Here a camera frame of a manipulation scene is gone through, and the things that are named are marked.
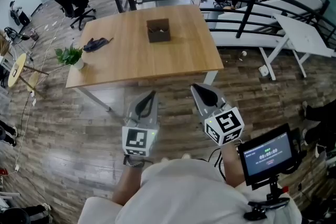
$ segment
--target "white shirt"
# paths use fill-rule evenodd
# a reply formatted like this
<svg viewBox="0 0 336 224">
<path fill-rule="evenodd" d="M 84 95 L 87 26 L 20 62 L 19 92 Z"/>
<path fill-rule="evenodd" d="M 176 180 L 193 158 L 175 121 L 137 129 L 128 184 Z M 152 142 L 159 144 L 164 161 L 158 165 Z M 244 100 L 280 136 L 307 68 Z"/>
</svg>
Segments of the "white shirt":
<svg viewBox="0 0 336 224">
<path fill-rule="evenodd" d="M 114 217 L 117 224 L 301 224 L 300 211 L 292 199 L 285 208 L 267 211 L 267 219 L 245 220 L 244 213 L 251 211 L 247 203 L 266 200 L 269 192 L 268 186 L 252 191 L 245 183 L 233 188 L 208 162 L 177 159 L 146 169 L 141 188 L 126 205 L 114 204 L 111 217 L 100 214 L 95 220 L 96 224 L 111 224 Z"/>
</svg>

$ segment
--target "white pot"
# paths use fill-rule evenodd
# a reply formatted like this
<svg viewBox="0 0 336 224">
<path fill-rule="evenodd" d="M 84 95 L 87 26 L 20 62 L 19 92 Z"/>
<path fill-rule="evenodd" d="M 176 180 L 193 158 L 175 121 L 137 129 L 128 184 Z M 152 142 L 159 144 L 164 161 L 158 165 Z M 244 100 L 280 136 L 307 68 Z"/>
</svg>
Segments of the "white pot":
<svg viewBox="0 0 336 224">
<path fill-rule="evenodd" d="M 84 62 L 82 58 L 79 58 L 79 60 L 73 64 L 74 67 L 76 67 L 78 70 L 82 69 L 84 67 Z"/>
</svg>

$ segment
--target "wristwatch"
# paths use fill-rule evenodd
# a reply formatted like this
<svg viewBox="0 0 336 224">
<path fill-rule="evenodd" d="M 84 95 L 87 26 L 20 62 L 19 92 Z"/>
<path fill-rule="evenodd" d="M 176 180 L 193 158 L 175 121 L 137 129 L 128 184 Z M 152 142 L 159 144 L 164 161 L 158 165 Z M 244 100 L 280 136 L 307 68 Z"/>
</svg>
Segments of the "wristwatch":
<svg viewBox="0 0 336 224">
<path fill-rule="evenodd" d="M 130 155 L 125 154 L 123 164 L 134 168 L 143 168 L 145 161 L 143 159 L 135 159 Z"/>
</svg>

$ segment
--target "round table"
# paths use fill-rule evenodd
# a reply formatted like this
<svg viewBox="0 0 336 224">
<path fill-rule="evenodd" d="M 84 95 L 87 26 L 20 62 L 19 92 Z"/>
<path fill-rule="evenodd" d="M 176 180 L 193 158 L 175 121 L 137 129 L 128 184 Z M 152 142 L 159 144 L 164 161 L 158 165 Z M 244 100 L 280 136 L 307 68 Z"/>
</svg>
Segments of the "round table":
<svg viewBox="0 0 336 224">
<path fill-rule="evenodd" d="M 49 74 L 45 73 L 43 71 L 37 70 L 37 69 L 35 69 L 33 67 L 26 66 L 25 65 L 26 60 L 27 60 L 27 55 L 26 54 L 21 54 L 17 58 L 17 60 L 13 64 L 13 67 L 12 67 L 10 73 L 9 73 L 8 86 L 9 87 L 14 86 L 14 84 L 17 82 L 17 80 L 21 79 L 24 82 L 24 84 L 26 84 L 29 87 L 29 89 L 33 89 L 39 96 L 41 96 L 42 98 L 44 98 L 44 96 L 35 89 L 35 87 L 34 87 L 35 85 L 34 86 L 30 85 L 27 81 L 25 81 L 21 77 L 21 73 L 23 71 L 23 68 L 27 68 L 27 69 L 33 70 L 35 72 L 38 72 L 38 73 L 42 73 L 42 74 L 46 74 L 46 75 L 49 75 Z"/>
</svg>

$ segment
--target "green plant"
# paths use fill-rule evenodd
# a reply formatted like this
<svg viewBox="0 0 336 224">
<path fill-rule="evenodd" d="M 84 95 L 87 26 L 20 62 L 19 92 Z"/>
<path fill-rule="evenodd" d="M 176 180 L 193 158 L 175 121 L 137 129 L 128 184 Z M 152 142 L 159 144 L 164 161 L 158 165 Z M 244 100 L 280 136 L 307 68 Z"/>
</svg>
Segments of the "green plant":
<svg viewBox="0 0 336 224">
<path fill-rule="evenodd" d="M 73 45 L 70 48 L 55 49 L 55 53 L 59 63 L 65 63 L 66 65 L 74 65 L 82 56 L 83 49 L 76 49 Z"/>
</svg>

